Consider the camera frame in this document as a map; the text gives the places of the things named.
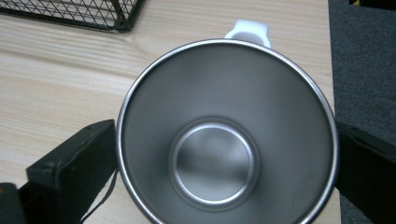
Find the white plastic object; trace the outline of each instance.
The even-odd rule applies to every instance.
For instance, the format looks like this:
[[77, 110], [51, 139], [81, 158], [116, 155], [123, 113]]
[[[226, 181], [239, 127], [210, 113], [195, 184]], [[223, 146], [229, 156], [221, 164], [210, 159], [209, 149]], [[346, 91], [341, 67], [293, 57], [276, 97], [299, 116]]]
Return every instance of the white plastic object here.
[[224, 38], [244, 40], [271, 48], [267, 25], [256, 21], [238, 20], [235, 27]]

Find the wire mesh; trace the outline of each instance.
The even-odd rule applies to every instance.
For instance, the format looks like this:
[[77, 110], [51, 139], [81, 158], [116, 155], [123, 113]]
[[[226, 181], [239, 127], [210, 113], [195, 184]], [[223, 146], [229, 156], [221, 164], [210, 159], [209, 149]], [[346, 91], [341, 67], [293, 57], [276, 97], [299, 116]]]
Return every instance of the wire mesh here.
[[0, 12], [99, 30], [130, 30], [143, 0], [0, 0]]

